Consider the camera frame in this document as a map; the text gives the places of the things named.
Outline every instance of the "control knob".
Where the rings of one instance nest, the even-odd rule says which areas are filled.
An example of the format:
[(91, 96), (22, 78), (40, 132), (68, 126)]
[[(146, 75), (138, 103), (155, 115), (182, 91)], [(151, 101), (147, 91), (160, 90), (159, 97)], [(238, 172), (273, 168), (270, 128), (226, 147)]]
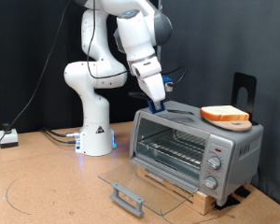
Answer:
[(212, 176), (207, 177), (204, 180), (203, 184), (210, 189), (216, 189), (217, 188), (217, 181)]
[(214, 169), (217, 170), (221, 167), (221, 161), (218, 157), (212, 157), (207, 160), (207, 163)]

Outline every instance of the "oven vent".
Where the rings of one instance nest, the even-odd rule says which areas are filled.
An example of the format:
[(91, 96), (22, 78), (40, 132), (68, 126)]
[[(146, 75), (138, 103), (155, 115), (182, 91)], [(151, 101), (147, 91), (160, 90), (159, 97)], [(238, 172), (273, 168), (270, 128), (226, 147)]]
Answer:
[(241, 158), (242, 156), (244, 156), (244, 154), (246, 154), (249, 151), (250, 151), (250, 143), (245, 145), (244, 147), (240, 148), (240, 155), (239, 155), (239, 157)]

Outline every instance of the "wooden block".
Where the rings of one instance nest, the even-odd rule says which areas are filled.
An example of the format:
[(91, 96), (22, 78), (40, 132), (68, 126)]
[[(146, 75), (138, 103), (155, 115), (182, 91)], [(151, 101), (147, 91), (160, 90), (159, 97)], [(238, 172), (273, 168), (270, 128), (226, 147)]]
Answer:
[(216, 199), (205, 195), (199, 191), (194, 193), (191, 197), (191, 192), (187, 189), (179, 187), (176, 183), (155, 175), (142, 166), (137, 166), (137, 175), (155, 187), (165, 191), (180, 201), (185, 201), (185, 205), (194, 209), (202, 215), (207, 214), (215, 206)]

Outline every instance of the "oven door handle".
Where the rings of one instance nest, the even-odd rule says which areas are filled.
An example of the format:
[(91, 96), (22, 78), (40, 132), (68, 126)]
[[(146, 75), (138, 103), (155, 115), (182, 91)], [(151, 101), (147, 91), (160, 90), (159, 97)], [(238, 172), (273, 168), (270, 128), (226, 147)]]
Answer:
[[(111, 194), (111, 198), (118, 203), (120, 206), (127, 209), (129, 212), (133, 213), (134, 215), (137, 215), (138, 217), (142, 217), (144, 212), (142, 211), (142, 203), (145, 201), (144, 198), (141, 198), (140, 196), (136, 195), (135, 193), (131, 192), (130, 190), (124, 188), (119, 183), (112, 184), (112, 187), (114, 188), (113, 194)], [(134, 201), (136, 201), (136, 207), (132, 206), (131, 204), (127, 203), (123, 199), (120, 198), (119, 192), (124, 193)]]

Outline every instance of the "wooden board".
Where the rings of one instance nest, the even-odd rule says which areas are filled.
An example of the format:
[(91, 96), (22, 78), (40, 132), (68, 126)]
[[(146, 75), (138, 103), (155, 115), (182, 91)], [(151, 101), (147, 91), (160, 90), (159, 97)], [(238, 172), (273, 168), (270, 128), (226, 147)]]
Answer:
[(170, 180), (167, 180), (158, 175), (154, 175), (142, 166), (137, 166), (137, 175), (145, 179), (148, 183), (177, 198), (181, 202), (186, 200), (186, 206), (194, 209), (202, 215), (207, 214), (215, 206), (215, 198), (207, 196), (199, 191), (189, 197), (189, 194), (191, 192), (183, 189), (182, 187), (179, 187), (177, 184), (171, 182)]
[(210, 120), (210, 119), (206, 119), (206, 120), (212, 124), (215, 124), (220, 128), (232, 130), (235, 132), (244, 132), (252, 128), (252, 123), (249, 120), (228, 120), (228, 121), (217, 121), (217, 120)]

